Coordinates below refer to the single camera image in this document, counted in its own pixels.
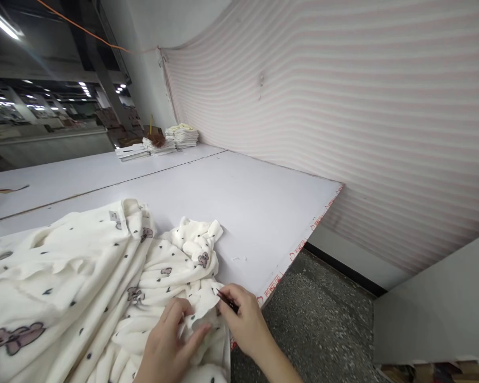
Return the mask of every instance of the clothing label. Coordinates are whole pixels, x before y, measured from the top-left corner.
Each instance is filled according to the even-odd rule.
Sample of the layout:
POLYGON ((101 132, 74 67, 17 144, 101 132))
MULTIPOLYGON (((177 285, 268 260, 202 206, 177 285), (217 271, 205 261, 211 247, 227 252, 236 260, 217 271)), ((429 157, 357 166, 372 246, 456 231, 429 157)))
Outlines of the clothing label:
POLYGON ((117 214, 117 212, 113 212, 113 211, 108 211, 110 213, 110 221, 114 221, 114 222, 119 222, 120 221, 120 218, 119 218, 119 215, 117 214))

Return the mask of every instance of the left hand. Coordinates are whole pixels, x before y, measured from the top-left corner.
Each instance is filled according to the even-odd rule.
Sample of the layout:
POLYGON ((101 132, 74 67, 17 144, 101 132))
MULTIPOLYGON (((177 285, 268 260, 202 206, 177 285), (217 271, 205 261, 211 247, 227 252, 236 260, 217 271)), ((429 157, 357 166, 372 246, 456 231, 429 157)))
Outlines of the left hand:
POLYGON ((173 298, 152 329, 134 383, 179 383, 189 367, 190 359, 204 341, 211 325, 204 324, 186 344, 177 332, 183 316, 194 314, 190 302, 173 298))

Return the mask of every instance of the white garment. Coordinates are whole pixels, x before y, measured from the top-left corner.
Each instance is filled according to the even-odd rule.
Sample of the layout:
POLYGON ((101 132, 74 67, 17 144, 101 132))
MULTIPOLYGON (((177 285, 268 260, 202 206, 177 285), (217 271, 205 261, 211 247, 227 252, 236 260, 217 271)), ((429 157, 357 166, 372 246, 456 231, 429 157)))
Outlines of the white garment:
POLYGON ((152 141, 148 138, 142 139, 142 145, 151 153, 152 156, 160 156, 163 154, 168 154, 176 151, 176 144, 172 137, 166 137, 165 143, 161 148, 158 148, 153 145, 152 141))
POLYGON ((150 156, 149 151, 142 144, 133 144, 124 148, 115 149, 115 154, 122 162, 150 156))
POLYGON ((166 136, 173 136, 176 148, 182 150, 187 147, 196 146, 199 132, 187 124, 179 124, 165 130, 166 136))
POLYGON ((148 332, 173 296, 216 326, 185 381, 226 381, 228 329, 217 317, 217 222, 184 219, 153 240, 135 200, 71 213, 26 238, 0 238, 0 382, 131 382, 148 332))

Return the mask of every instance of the pink striped curtain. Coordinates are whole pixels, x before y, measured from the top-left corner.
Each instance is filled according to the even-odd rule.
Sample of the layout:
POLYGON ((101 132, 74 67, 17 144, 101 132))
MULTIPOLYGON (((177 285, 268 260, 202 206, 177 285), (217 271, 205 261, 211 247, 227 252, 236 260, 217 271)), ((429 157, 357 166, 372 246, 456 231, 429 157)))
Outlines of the pink striped curtain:
POLYGON ((162 54, 201 141, 346 183, 345 239, 416 273, 479 236, 479 0, 234 1, 162 54))

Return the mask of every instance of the hand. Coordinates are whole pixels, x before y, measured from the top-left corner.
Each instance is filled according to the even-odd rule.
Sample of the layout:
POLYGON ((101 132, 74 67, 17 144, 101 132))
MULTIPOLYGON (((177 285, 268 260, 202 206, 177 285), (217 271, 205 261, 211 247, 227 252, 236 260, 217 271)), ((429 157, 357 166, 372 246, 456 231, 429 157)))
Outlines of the hand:
POLYGON ((218 309, 224 316, 229 329, 240 349, 254 360, 266 350, 266 345, 274 343, 265 319, 262 317, 257 298, 243 287, 231 284, 222 288, 224 293, 239 307, 238 315, 222 300, 218 309))
POLYGON ((184 344, 177 336, 183 316, 194 314, 190 302, 174 298, 165 307, 158 324, 152 329, 134 383, 179 383, 190 359, 210 329, 204 324, 184 344))
POLYGON ((222 293, 239 307, 238 315, 220 300, 218 308, 238 346, 259 366, 270 383, 303 383, 271 336, 255 295, 238 285, 227 285, 222 293))

